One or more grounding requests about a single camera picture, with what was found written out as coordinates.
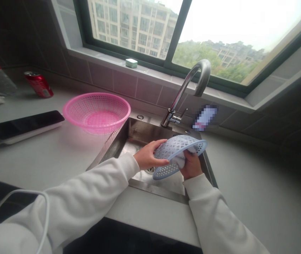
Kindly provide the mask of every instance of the high-rise building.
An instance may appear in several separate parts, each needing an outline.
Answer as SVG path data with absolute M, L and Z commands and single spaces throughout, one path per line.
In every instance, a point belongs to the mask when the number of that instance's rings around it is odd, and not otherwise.
M 88 0 L 93 37 L 165 59 L 178 15 L 147 0 Z
M 231 44 L 213 43 L 212 41 L 208 41 L 208 43 L 218 53 L 222 62 L 221 66 L 225 68 L 238 64 L 248 65 L 260 62 L 266 55 L 264 49 L 256 51 L 252 45 L 244 45 L 242 41 Z

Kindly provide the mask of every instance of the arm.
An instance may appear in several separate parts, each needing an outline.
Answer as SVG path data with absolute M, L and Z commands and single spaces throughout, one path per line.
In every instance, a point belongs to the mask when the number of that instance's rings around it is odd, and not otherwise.
M 262 243 L 229 210 L 221 192 L 202 173 L 197 155 L 185 151 L 181 172 L 204 253 L 268 254 Z
M 60 186 L 46 190 L 50 199 L 47 239 L 42 253 L 52 253 L 85 234 L 101 220 L 128 180 L 141 169 L 164 166 L 153 151 L 167 140 L 153 141 L 134 157 L 111 158 Z M 35 253 L 45 220 L 45 202 L 40 196 L 25 209 L 0 224 L 0 253 Z

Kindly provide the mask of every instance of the blue plastic basket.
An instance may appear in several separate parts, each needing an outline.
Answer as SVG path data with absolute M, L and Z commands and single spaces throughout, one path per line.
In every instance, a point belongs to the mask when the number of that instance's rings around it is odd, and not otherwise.
M 207 147 L 206 140 L 198 140 L 187 135 L 178 135 L 167 140 L 156 150 L 154 157 L 157 159 L 167 159 L 169 164 L 164 167 L 157 167 L 153 174 L 154 180 L 169 177 L 183 168 L 185 156 L 183 151 L 188 149 L 190 152 L 202 154 Z

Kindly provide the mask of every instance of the window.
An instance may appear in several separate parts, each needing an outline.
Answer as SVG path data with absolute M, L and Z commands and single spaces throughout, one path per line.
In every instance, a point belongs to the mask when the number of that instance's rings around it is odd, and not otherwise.
M 128 48 L 128 38 L 121 38 L 121 46 Z
M 98 20 L 98 29 L 99 32 L 106 33 L 105 23 L 103 21 Z
M 166 17 L 167 17 L 167 12 L 158 10 L 157 19 L 162 19 L 163 21 L 165 21 Z
M 109 20 L 113 22 L 118 21 L 118 11 L 115 8 L 109 7 Z
M 102 41 L 106 41 L 106 36 L 104 36 L 104 35 L 100 35 L 100 40 L 102 40 Z
M 159 49 L 161 40 L 158 38 L 153 37 L 152 41 L 152 48 L 153 49 Z
M 137 26 L 138 17 L 133 17 L 133 26 Z
M 164 30 L 164 24 L 160 22 L 155 22 L 153 34 L 162 36 L 163 30 Z
M 113 43 L 113 44 L 118 44 L 118 40 L 117 39 L 113 39 L 113 38 L 111 38 L 111 43 Z
M 149 19 L 141 18 L 141 20 L 140 20 L 140 30 L 148 32 L 148 27 L 149 27 Z
M 121 28 L 121 37 L 128 38 L 129 31 L 127 29 Z
M 141 65 L 178 77 L 185 77 L 197 61 L 209 59 L 209 86 L 245 97 L 301 46 L 301 0 L 271 1 L 74 3 L 85 47 L 135 58 Z M 206 24 L 207 16 L 215 21 L 212 25 L 197 25 Z M 109 27 L 102 25 L 104 18 Z
M 118 5 L 118 0 L 109 0 L 109 4 Z
M 102 4 L 95 3 L 96 14 L 98 18 L 105 18 L 104 15 L 104 6 Z
M 230 62 L 232 60 L 232 58 L 230 58 L 229 56 L 226 57 L 225 62 Z
M 121 23 L 129 24 L 129 15 L 126 13 L 122 13 L 121 15 Z
M 118 26 L 111 24 L 111 35 L 118 36 Z
M 147 35 L 139 34 L 139 44 L 146 46 L 147 43 Z
M 152 7 L 147 6 L 146 4 L 142 5 L 141 13 L 147 16 L 150 16 L 152 13 Z
M 171 40 L 172 36 L 173 36 L 173 32 L 174 32 L 174 28 L 171 26 L 168 26 L 166 29 L 166 38 Z
M 158 53 L 157 53 L 156 51 L 152 51 L 152 50 L 149 52 L 149 54 L 150 54 L 151 56 L 155 56 L 155 57 L 158 56 Z
M 141 52 L 141 53 L 145 53 L 146 52 L 146 49 L 143 48 L 143 47 L 138 47 L 137 48 L 137 51 Z

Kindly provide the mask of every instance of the countertop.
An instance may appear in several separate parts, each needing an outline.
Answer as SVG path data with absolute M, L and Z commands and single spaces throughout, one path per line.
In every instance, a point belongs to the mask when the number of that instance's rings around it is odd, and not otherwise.
M 42 99 L 27 85 L 17 96 L 0 105 L 0 122 L 51 110 L 79 93 L 53 87 L 54 96 Z M 64 121 L 62 126 L 10 146 L 0 147 L 0 181 L 18 188 L 42 191 L 85 172 L 103 147 L 108 135 L 93 136 Z M 133 187 L 118 197 L 106 215 L 181 242 L 199 247 L 188 205 Z
M 53 86 L 40 99 L 25 84 L 0 105 L 0 122 L 50 110 L 62 111 L 78 92 Z M 301 253 L 301 167 L 263 149 L 211 132 L 201 133 L 218 187 L 231 211 L 271 254 Z M 0 181 L 44 190 L 84 172 L 107 137 L 86 134 L 68 122 L 59 129 L 0 147 Z M 133 187 L 118 197 L 106 217 L 200 246 L 188 205 Z

